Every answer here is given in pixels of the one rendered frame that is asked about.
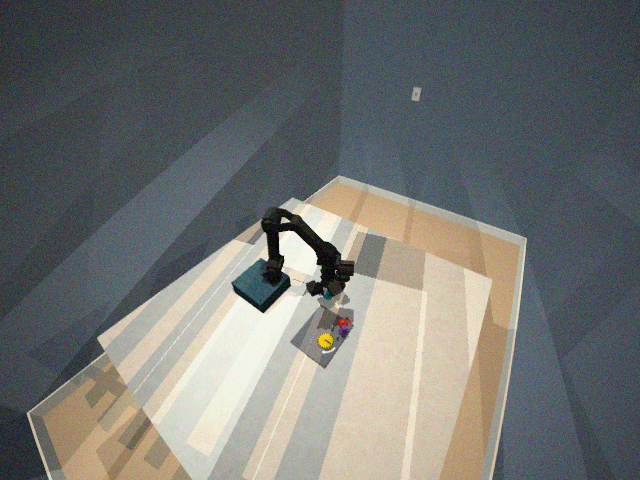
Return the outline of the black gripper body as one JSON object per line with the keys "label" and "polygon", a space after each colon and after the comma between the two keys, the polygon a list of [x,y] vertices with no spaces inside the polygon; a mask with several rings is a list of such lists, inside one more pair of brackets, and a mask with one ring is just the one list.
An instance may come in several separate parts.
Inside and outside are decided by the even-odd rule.
{"label": "black gripper body", "polygon": [[332,279],[333,279],[333,277],[335,277],[335,276],[336,276],[336,278],[337,278],[337,281],[338,281],[338,280],[340,280],[340,281],[342,281],[342,280],[343,280],[345,283],[346,283],[346,282],[348,282],[348,281],[350,281],[350,276],[346,276],[346,275],[338,275],[338,272],[337,272],[337,271],[335,271],[335,272],[336,272],[336,273],[335,273],[334,275],[332,275],[332,276],[325,276],[325,275],[323,275],[323,274],[322,274],[322,276],[320,276],[320,278],[321,278],[322,280],[321,280],[321,282],[320,282],[320,283],[318,283],[318,284],[316,284],[315,280],[313,280],[313,281],[311,281],[311,282],[308,282],[308,283],[306,284],[306,288],[307,288],[307,290],[309,291],[310,295],[311,295],[312,297],[313,297],[313,296],[318,295],[321,291],[323,291],[325,281],[327,281],[327,280],[329,280],[329,281],[330,281],[330,280],[332,280]]}

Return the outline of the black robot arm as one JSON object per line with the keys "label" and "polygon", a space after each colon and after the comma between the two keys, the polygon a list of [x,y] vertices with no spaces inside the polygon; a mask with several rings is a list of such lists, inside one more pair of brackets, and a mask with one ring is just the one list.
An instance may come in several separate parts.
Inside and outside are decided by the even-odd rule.
{"label": "black robot arm", "polygon": [[[290,222],[281,223],[282,217]],[[338,275],[354,276],[354,261],[341,260],[341,254],[330,242],[322,240],[303,220],[300,215],[292,214],[286,209],[269,207],[262,220],[262,230],[267,236],[268,260],[261,276],[263,281],[274,287],[283,278],[279,275],[284,264],[284,255],[279,253],[279,232],[293,231],[301,237],[316,253],[317,263],[321,266],[322,274],[332,276],[337,270]],[[282,277],[282,278],[281,278]],[[336,276],[327,280],[324,287],[332,297],[344,291],[344,281],[337,281]]]}

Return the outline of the yellow gear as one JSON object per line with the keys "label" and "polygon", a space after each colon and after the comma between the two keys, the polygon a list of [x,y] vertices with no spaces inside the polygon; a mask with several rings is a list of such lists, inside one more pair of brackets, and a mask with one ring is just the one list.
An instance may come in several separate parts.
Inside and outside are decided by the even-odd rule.
{"label": "yellow gear", "polygon": [[[334,338],[332,338],[332,337],[333,336],[331,336],[331,334],[328,335],[326,333],[321,335],[321,337],[319,336],[318,341],[317,341],[318,345],[321,346],[321,348],[323,347],[323,349],[324,348],[325,349],[327,349],[327,348],[329,349],[329,347],[331,348],[331,346],[334,345],[334,343],[333,343],[334,342]],[[324,341],[325,339],[327,339],[327,342]]]}

